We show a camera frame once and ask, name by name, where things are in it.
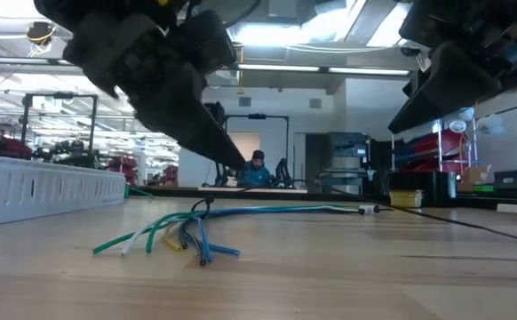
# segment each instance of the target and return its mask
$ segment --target metal rack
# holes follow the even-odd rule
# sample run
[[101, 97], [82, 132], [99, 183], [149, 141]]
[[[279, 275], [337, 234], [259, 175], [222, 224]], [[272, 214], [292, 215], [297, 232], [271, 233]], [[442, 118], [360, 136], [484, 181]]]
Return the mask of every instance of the metal rack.
[[400, 157], [395, 157], [394, 155], [394, 151], [395, 151], [395, 147], [394, 147], [394, 134], [391, 135], [391, 160], [392, 160], [392, 164], [393, 164], [393, 171], [396, 170], [395, 168], [395, 160], [408, 160], [408, 159], [412, 159], [412, 160], [418, 160], [420, 157], [423, 157], [423, 156], [431, 156], [431, 155], [436, 155], [435, 158], [438, 158], [438, 168], [440, 169], [440, 172], [443, 172], [444, 171], [444, 164], [468, 164], [468, 167], [472, 167], [474, 165], [477, 165], [477, 164], [481, 164], [481, 161], [478, 160], [478, 140], [477, 140], [477, 132], [476, 132], [476, 123], [475, 123], [475, 119], [473, 118], [472, 121], [472, 138], [471, 138], [471, 141], [468, 141], [467, 143], [467, 146], [468, 146], [468, 150], [467, 150], [467, 153], [468, 153], [468, 157], [467, 157], [467, 160], [444, 160], [444, 154], [443, 154], [443, 150], [442, 150], [442, 130], [444, 129], [444, 121], [443, 119], [438, 119], [436, 121], [433, 122], [433, 126], [435, 124], [438, 124], [438, 148], [434, 149], [434, 150], [430, 150], [430, 151], [425, 151], [425, 152], [418, 152], [414, 155], [409, 155], [409, 156], [400, 156]]

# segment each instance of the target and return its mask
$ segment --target cable connector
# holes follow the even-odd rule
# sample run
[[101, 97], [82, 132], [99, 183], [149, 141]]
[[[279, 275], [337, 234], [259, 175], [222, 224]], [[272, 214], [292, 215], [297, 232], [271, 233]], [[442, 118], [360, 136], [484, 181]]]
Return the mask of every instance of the cable connector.
[[379, 213], [381, 210], [378, 205], [362, 204], [359, 206], [359, 213], [361, 215], [371, 215], [373, 213]]

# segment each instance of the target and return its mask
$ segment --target black cable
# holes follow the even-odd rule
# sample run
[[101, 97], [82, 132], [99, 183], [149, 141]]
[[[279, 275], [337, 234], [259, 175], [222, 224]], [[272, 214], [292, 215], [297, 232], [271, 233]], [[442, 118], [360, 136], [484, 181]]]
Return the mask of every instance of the black cable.
[[22, 69], [24, 67], [24, 65], [21, 65], [19, 67], [17, 67], [15, 70], [13, 70], [11, 72], [10, 75], [8, 76], [5, 76], [4, 79], [2, 79], [2, 81], [0, 81], [0, 85], [2, 85], [4, 82], [6, 82], [6, 80], [10, 79], [11, 77], [13, 77], [13, 75], [15, 75], [18, 71], [20, 71], [20, 69]]
[[204, 220], [207, 218], [207, 215], [209, 214], [209, 211], [211, 210], [211, 204], [215, 202], [215, 199], [212, 196], [207, 196], [205, 199], [200, 200], [194, 204], [194, 206], [191, 207], [191, 212], [194, 212], [195, 209], [197, 209], [197, 206], [199, 204], [205, 203], [205, 213], [201, 216], [201, 219]]
[[199, 265], [200, 266], [205, 266], [207, 264], [207, 260], [205, 259], [205, 256], [203, 254], [203, 250], [202, 250], [202, 247], [201, 247], [201, 244], [199, 243], [199, 240], [197, 239], [197, 237], [191, 233], [191, 231], [189, 231], [189, 226], [193, 223], [193, 219], [190, 219], [190, 220], [186, 220], [184, 221], [181, 226], [179, 227], [179, 237], [183, 237], [184, 238], [184, 241], [185, 239], [191, 239], [192, 242], [194, 243], [195, 245], [195, 249], [197, 250], [197, 254], [199, 255]]
[[239, 23], [241, 20], [247, 18], [248, 16], [251, 15], [252, 12], [254, 12], [259, 7], [261, 2], [262, 2], [262, 0], [255, 0], [255, 2], [251, 5], [251, 7], [249, 7], [249, 9], [247, 9], [246, 11], [241, 13], [238, 17], [234, 18], [233, 20], [224, 23], [223, 27], [231, 28], [235, 24]]
[[[339, 190], [339, 189], [336, 189], [336, 188], [331, 188], [331, 190], [335, 191], [335, 192], [338, 192], [340, 194], [343, 194], [343, 195], [354, 196], [356, 198], [360, 198], [358, 195], [354, 195], [352, 193], [349, 193], [349, 192], [346, 192], [346, 191], [342, 191], [342, 190]], [[496, 235], [506, 236], [506, 237], [510, 237], [512, 239], [517, 240], [517, 236], [510, 235], [510, 234], [507, 234], [505, 232], [497, 231], [497, 230], [492, 229], [492, 228], [487, 228], [487, 227], [479, 226], [479, 225], [476, 225], [476, 224], [473, 224], [473, 223], [467, 223], [467, 222], [462, 222], [462, 221], [458, 221], [458, 220], [452, 220], [452, 219], [448, 219], [448, 218], [434, 216], [432, 214], [416, 212], [414, 210], [410, 210], [410, 209], [406, 209], [406, 208], [401, 208], [401, 207], [393, 206], [393, 205], [390, 205], [390, 204], [382, 204], [379, 201], [364, 199], [363, 197], [361, 197], [360, 200], [367, 201], [367, 202], [372, 202], [372, 203], [383, 205], [383, 206], [387, 206], [389, 208], [393, 208], [393, 209], [398, 210], [400, 212], [410, 213], [410, 214], [414, 214], [414, 215], [417, 215], [417, 216], [420, 216], [420, 217], [424, 217], [424, 218], [428, 218], [428, 219], [432, 219], [432, 220], [448, 222], [448, 223], [452, 223], [452, 224], [456, 224], [456, 225], [464, 226], [464, 227], [469, 227], [469, 228], [477, 228], [477, 229], [480, 229], [480, 230], [491, 232], [491, 233], [496, 234]]]

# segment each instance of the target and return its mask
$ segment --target wooden table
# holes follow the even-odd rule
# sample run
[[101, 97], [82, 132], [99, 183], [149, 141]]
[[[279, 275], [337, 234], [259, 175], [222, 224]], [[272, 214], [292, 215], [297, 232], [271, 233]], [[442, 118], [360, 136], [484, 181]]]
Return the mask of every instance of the wooden table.
[[[157, 241], [144, 253], [91, 248], [194, 199], [0, 225], [0, 319], [514, 319], [517, 242], [402, 212], [255, 214], [209, 220], [216, 254]], [[216, 200], [214, 208], [288, 202]], [[517, 234], [517, 214], [428, 210]]]
[[[199, 191], [225, 191], [225, 192], [240, 192], [245, 188], [229, 188], [229, 187], [200, 187]], [[244, 192], [266, 192], [266, 193], [292, 193], [292, 194], [307, 194], [305, 189], [284, 189], [284, 188], [254, 188], [245, 190]]]

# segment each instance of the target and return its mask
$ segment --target ceiling light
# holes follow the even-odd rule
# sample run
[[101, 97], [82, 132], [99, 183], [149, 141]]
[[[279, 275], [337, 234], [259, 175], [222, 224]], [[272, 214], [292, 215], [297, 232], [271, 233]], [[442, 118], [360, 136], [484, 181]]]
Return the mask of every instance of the ceiling light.
[[412, 4], [397, 4], [367, 43], [370, 47], [390, 47], [401, 40], [399, 29], [409, 13]]
[[235, 35], [234, 41], [245, 45], [276, 46], [301, 44], [300, 26], [248, 23]]
[[379, 68], [329, 68], [328, 72], [348, 75], [408, 76], [410, 71]]
[[267, 71], [298, 71], [298, 72], [318, 72], [320, 67], [307, 66], [278, 66], [278, 65], [253, 65], [253, 64], [239, 64], [237, 65], [242, 70], [267, 70]]

